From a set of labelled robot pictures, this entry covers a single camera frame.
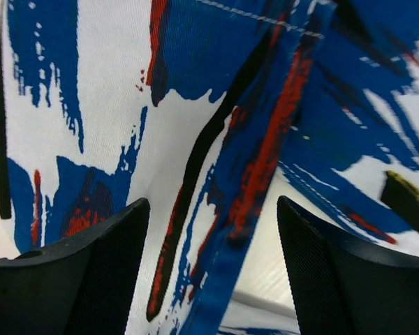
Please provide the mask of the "blue white red patterned trousers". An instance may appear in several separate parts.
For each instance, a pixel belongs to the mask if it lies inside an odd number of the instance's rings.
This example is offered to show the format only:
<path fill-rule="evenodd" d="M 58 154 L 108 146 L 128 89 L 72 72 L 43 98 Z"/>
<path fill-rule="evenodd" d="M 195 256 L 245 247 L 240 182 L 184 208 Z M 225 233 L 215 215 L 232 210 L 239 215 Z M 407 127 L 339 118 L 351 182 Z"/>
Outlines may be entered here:
<path fill-rule="evenodd" d="M 419 257 L 419 1 L 3 1 L 19 255 L 140 198 L 124 334 L 301 334 L 285 196 Z"/>

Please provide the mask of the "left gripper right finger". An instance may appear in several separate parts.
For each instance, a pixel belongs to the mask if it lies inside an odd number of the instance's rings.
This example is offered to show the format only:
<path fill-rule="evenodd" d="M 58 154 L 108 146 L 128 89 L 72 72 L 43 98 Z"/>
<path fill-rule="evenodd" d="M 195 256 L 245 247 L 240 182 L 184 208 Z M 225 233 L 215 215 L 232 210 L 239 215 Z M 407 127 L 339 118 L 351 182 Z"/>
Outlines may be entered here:
<path fill-rule="evenodd" d="M 277 218 L 301 334 L 419 335 L 419 257 L 365 241 L 285 196 Z"/>

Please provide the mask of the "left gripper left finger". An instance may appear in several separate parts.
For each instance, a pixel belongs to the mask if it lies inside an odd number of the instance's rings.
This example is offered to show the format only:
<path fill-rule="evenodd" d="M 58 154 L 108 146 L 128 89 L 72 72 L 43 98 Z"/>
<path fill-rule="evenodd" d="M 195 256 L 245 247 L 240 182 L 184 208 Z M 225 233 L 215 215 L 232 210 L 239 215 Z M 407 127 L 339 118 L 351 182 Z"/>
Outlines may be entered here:
<path fill-rule="evenodd" d="M 149 211 L 140 198 L 54 244 L 0 258 L 0 334 L 124 334 Z"/>

